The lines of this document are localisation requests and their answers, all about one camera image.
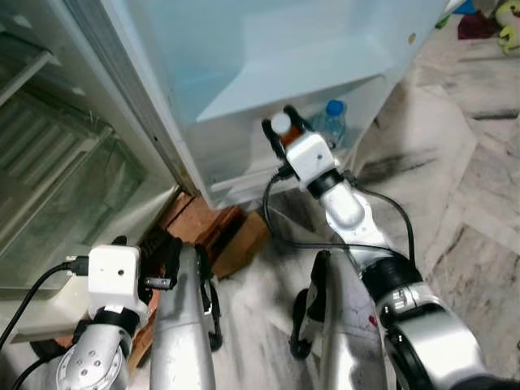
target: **blue bottle cap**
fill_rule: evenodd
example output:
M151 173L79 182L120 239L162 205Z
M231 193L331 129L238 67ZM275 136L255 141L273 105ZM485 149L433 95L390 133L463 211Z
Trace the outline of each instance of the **blue bottle cap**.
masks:
M343 104L343 102L340 102L339 100L331 100L329 103L327 103L327 108L325 111L329 116L338 116L341 115L344 109L345 104Z

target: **refrigerator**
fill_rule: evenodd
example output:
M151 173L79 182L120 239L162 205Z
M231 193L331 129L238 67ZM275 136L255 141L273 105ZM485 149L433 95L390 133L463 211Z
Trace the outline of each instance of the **refrigerator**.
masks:
M135 245L181 189L259 199L279 166L261 122L285 104L341 100L345 164L457 3L0 1L0 328L46 269ZM70 334L88 304L85 278L56 275L14 337Z

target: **wire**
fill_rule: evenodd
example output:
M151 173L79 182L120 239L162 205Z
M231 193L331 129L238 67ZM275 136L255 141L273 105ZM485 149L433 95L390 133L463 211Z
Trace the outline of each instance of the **wire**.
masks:
M391 199L390 197L387 197L386 195L383 195L382 193L377 193L374 191L370 191L369 189L363 188L361 185L356 184L354 188L359 191L360 193L365 193L366 195L370 195L371 197L377 197L378 199L389 203L392 205L403 217L405 220L406 225L406 232L408 235L408 254L409 254L409 260L412 262L412 264L415 265L415 243L414 243L414 230L412 228L412 223L410 222L410 218L406 214L405 209L402 208L402 206Z
M342 249L342 250L349 250L351 248L359 248L359 249L368 249L368 250L374 250L374 251L384 251L389 254L400 256L395 250L384 248L382 246L375 246L375 245L362 245L362 244L335 244L331 242L297 242L293 240L289 240L285 237L280 236L280 234L275 231L273 228L273 223L271 220L271 216L269 214L269 195L271 193L271 188L274 183L277 183L278 181L282 180L283 176L280 173L276 173L273 177L271 177L271 180L269 180L269 183L267 183L266 189L263 192L262 197L262 213L263 218L266 221L267 229L269 230L269 233L272 235L273 238L278 240L279 242L290 246L292 248L296 249Z
M71 262L62 262L61 264L58 264L57 266L53 266L50 268L45 274L40 276L40 279L36 281L36 283L29 289L27 292L27 295L25 295L24 300L19 305L18 310L15 312L15 315L13 315L13 318L11 318L11 321L7 324L6 328L4 329L2 336L0 336L0 351L3 348L3 345L7 341L7 337L11 334L12 330L14 329L16 323L24 313L24 310L27 308L27 305L33 299L34 294L36 294L36 291L40 288L40 286L45 282L49 276L55 274L59 271L66 271L70 269L70 263Z
M59 353L54 353L48 357L42 357L36 360L31 366L27 367L25 371L20 374L20 376L13 383L11 390L20 390L22 388L22 383L27 379L28 376L32 374L33 371L35 371L42 364L48 363L54 358L64 355L65 352L60 351Z

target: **plastic water bottle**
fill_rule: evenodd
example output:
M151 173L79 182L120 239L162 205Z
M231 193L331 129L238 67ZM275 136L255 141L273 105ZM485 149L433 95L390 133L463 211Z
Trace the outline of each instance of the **plastic water bottle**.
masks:
M339 149L345 145L347 135L345 109L343 102L331 100L327 103L325 111L317 114L311 120L313 129L321 133L331 149Z

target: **red cloth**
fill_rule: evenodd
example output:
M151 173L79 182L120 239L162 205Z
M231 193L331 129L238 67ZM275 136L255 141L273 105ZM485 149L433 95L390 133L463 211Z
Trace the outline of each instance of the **red cloth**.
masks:
M495 35L500 26L493 18L486 18L481 10L464 15L458 25L458 39L484 39Z

